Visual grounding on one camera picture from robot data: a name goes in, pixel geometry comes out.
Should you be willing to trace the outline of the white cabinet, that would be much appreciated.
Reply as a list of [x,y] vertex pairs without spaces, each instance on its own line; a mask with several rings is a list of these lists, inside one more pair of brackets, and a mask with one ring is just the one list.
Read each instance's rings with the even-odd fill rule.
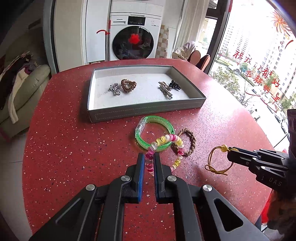
[[111,1],[45,1],[43,37],[51,73],[105,61]]

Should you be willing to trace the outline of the upper white dryer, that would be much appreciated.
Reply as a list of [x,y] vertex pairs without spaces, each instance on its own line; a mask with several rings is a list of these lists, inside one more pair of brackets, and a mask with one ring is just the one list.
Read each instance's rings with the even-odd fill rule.
[[112,13],[134,13],[162,16],[166,1],[112,1]]

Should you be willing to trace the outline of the silver rhinestone barrette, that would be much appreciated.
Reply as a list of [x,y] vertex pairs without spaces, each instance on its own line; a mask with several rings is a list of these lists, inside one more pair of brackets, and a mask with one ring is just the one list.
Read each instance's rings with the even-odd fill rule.
[[172,99],[173,95],[166,90],[163,86],[159,86],[160,91],[166,96],[168,99]]

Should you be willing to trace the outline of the lower white washing machine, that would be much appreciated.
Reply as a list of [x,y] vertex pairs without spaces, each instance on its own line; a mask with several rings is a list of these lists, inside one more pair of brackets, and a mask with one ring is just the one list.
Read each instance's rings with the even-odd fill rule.
[[161,17],[149,14],[110,14],[110,60],[154,58]]

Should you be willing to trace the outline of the black hair claw clip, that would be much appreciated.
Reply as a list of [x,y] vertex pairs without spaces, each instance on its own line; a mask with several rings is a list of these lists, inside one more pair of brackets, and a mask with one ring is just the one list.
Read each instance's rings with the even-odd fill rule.
[[177,91],[181,90],[181,87],[174,80],[170,82],[169,87]]

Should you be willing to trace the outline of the grey jewelry tray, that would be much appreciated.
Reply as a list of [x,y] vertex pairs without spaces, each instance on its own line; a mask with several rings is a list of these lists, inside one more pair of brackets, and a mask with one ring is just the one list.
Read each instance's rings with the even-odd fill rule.
[[[119,96],[108,91],[111,84],[120,85],[123,79],[137,85],[130,93],[121,90]],[[159,82],[168,86],[174,80],[181,87],[171,89],[172,99],[159,89]],[[93,71],[87,110],[90,121],[98,123],[136,115],[201,108],[206,97],[188,77],[170,65],[125,65],[97,68]]]

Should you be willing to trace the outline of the pile of clothes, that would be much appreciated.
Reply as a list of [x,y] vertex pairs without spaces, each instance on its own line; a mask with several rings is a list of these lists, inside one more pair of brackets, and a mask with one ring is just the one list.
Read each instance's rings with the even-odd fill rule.
[[16,123],[19,120],[14,106],[16,94],[25,79],[37,67],[39,66],[32,60],[32,55],[27,51],[16,56],[1,73],[1,110],[4,109],[8,101],[8,113],[12,123]]

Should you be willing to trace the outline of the brown chair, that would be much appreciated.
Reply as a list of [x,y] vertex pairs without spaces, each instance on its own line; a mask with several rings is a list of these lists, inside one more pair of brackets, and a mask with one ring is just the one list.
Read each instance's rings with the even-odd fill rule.
[[201,59],[201,53],[198,50],[194,50],[187,61],[193,65],[197,65]]
[[210,62],[210,55],[206,54],[205,56],[203,56],[200,61],[196,64],[196,67],[198,69],[200,69],[201,71],[204,71],[205,68],[208,66],[209,62]]

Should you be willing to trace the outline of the checkered cloth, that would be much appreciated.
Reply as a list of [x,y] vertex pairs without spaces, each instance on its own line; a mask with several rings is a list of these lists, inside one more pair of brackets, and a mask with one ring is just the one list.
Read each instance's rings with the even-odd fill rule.
[[161,25],[159,39],[156,50],[156,58],[167,58],[169,46],[169,28]]

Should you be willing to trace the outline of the red handled mop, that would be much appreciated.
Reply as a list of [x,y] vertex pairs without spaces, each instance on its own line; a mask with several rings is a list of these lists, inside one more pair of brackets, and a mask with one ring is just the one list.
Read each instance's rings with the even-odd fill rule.
[[107,29],[100,29],[96,32],[98,33],[104,33],[105,36],[105,61],[110,61],[110,54],[109,54],[109,48],[110,48],[110,29],[111,29],[111,19],[107,21]]

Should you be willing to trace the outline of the green translucent bangle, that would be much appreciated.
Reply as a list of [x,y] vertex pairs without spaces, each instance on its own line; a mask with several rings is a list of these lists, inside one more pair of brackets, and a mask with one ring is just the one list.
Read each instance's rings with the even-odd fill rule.
[[157,115],[148,115],[140,119],[134,137],[138,145],[147,150],[153,140],[174,133],[175,128],[168,120]]

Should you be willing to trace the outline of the beige sofa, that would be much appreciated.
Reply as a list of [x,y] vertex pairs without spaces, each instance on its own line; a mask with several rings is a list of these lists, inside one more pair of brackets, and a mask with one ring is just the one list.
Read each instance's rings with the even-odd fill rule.
[[47,86],[51,69],[48,65],[41,27],[29,30],[18,37],[1,58],[1,73],[16,56],[29,51],[37,67],[24,81],[16,94],[14,106],[18,121],[11,122],[8,113],[8,101],[1,110],[1,140],[9,140],[30,125],[34,110]]

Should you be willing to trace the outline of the white curtain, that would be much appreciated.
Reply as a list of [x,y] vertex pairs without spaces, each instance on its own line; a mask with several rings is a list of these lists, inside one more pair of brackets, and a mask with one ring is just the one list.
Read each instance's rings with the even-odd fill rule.
[[209,0],[185,1],[177,32],[173,43],[173,50],[190,41],[196,41],[206,17]]

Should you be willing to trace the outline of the silver rhinestone hair claw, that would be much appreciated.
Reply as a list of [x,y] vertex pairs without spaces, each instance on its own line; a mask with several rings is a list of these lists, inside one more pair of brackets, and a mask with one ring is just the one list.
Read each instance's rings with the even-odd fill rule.
[[114,96],[119,96],[121,94],[121,88],[118,83],[111,84],[108,91],[111,91]]

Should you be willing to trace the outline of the beige bag on chair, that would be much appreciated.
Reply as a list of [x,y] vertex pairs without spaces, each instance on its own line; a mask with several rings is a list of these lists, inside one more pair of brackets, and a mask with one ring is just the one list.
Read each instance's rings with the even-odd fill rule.
[[195,50],[196,42],[189,41],[182,45],[182,47],[178,47],[177,49],[175,49],[175,51],[171,54],[171,58],[187,60]]

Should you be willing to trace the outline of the gold bunny hair clip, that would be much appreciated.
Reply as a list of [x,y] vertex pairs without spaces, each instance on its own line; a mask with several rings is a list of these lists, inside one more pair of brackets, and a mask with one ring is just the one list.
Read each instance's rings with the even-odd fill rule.
[[159,82],[160,86],[164,89],[166,89],[167,91],[170,91],[171,90],[171,87],[168,86],[164,81],[162,82]]

